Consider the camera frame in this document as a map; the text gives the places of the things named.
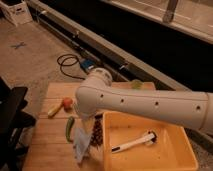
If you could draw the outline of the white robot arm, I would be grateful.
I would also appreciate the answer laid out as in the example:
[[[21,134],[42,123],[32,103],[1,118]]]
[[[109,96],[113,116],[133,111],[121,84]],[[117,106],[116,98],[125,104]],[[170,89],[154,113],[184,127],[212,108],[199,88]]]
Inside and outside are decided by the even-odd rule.
[[[213,134],[213,93],[122,89],[111,84],[108,70],[95,68],[89,73],[75,93],[83,118],[105,109]]]

